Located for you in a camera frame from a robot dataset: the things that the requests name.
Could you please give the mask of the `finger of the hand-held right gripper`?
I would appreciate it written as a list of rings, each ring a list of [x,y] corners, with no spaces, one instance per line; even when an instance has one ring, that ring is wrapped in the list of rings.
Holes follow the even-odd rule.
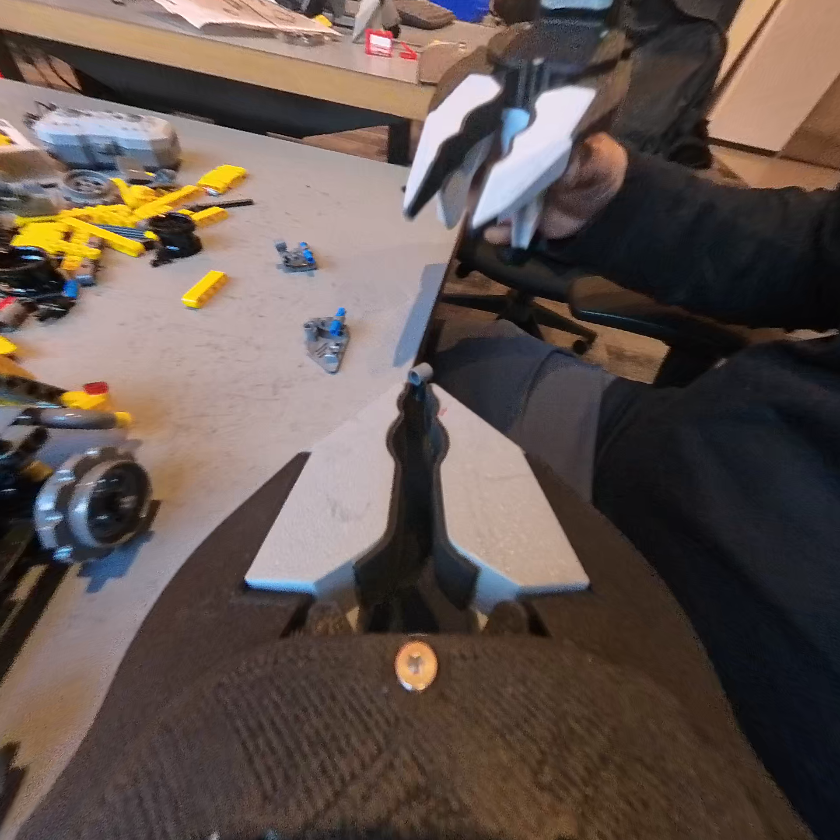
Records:
[[[498,79],[472,73],[428,114],[405,186],[405,218],[415,218],[434,201],[446,228],[459,223],[501,126],[503,99]]]
[[[479,189],[469,219],[471,232],[509,223],[511,246],[530,247],[546,193],[565,172],[596,97],[594,87],[557,87],[539,94],[528,124],[523,109],[509,111],[502,125],[502,153]]]

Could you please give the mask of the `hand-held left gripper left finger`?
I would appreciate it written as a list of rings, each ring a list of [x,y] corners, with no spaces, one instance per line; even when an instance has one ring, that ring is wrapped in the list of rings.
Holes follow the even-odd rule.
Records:
[[[319,440],[245,574],[250,589],[356,597],[354,566],[385,536],[396,474],[394,385]]]

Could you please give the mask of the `grey toy panel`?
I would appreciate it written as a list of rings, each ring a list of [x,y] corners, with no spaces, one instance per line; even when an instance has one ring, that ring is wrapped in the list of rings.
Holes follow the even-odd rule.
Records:
[[[336,375],[350,344],[350,330],[344,307],[329,317],[310,318],[302,325],[303,345],[310,361],[322,371]]]

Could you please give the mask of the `small grey brick assembly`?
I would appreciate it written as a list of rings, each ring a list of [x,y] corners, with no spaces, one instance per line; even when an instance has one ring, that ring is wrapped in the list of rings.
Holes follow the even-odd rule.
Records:
[[[287,274],[313,274],[319,269],[318,261],[307,242],[289,246],[286,241],[277,241],[275,251],[277,267]]]

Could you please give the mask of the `person's right hand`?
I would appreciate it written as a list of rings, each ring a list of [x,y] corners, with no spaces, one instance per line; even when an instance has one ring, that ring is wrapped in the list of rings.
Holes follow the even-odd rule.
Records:
[[[562,176],[546,191],[537,232],[548,240],[578,234],[621,189],[626,149],[609,133],[593,133],[574,147]]]

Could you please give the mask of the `dark grey backpack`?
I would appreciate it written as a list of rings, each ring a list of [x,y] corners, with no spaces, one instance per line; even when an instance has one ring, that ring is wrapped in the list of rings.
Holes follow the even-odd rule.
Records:
[[[707,113],[740,2],[623,2],[632,52],[612,135],[630,151],[711,168]]]

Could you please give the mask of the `beige board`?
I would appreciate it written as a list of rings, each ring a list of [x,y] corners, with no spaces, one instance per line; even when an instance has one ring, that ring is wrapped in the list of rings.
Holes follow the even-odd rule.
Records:
[[[710,137],[837,170],[839,2],[740,2],[727,36]]]

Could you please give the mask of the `person's black sweater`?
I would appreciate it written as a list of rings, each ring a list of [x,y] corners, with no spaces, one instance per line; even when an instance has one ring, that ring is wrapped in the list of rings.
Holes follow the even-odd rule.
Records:
[[[838,838],[838,337],[685,387],[616,379],[598,436],[594,504],[682,605],[802,820]]]

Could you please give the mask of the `white paper sheet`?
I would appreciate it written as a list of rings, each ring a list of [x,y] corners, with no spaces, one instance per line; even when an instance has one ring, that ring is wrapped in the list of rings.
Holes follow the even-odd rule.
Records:
[[[155,1],[195,29],[341,39],[332,26],[269,1]]]

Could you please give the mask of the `yellow black toy brick vehicle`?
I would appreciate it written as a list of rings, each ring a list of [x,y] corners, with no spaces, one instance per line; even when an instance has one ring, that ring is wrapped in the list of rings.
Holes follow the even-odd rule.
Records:
[[[2,598],[32,564],[109,557],[151,524],[152,483],[126,447],[74,447],[56,462],[55,433],[121,433],[133,424],[112,407],[106,382],[80,390],[36,380],[2,337]]]

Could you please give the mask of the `yellow toy beam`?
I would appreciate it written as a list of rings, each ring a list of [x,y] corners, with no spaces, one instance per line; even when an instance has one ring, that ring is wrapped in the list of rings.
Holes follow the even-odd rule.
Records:
[[[228,283],[228,274],[222,270],[210,270],[182,295],[182,305],[191,310],[200,310],[213,299]]]

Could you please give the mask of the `black toy wheel hub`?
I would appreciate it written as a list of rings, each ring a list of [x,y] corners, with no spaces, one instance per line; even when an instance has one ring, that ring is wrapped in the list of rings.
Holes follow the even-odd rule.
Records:
[[[151,240],[154,248],[152,267],[192,258],[203,251],[196,223],[192,216],[184,213],[169,212],[151,217],[147,232],[154,236]]]

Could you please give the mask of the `grey toy battery box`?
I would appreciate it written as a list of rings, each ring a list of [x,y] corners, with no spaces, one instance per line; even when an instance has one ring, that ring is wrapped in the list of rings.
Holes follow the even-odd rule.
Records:
[[[150,172],[181,166],[177,133],[161,117],[50,104],[25,114],[24,124],[53,158],[70,168],[106,170],[123,157]]]

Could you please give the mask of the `pile of toy brick pieces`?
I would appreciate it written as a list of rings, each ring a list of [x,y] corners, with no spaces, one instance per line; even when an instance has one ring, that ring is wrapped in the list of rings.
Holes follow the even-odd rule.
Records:
[[[250,197],[229,196],[247,176],[223,164],[181,184],[174,170],[148,171],[122,157],[115,172],[69,169],[57,182],[2,183],[2,334],[31,319],[63,319],[81,289],[98,284],[107,252],[151,262],[151,217],[192,216],[201,238],[232,210],[252,207]]]

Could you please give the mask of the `small red frame object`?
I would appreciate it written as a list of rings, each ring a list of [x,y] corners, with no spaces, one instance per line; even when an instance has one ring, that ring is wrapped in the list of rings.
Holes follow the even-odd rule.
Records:
[[[396,56],[403,60],[418,60],[414,47],[383,29],[367,28],[364,31],[364,53],[372,57],[390,59]]]

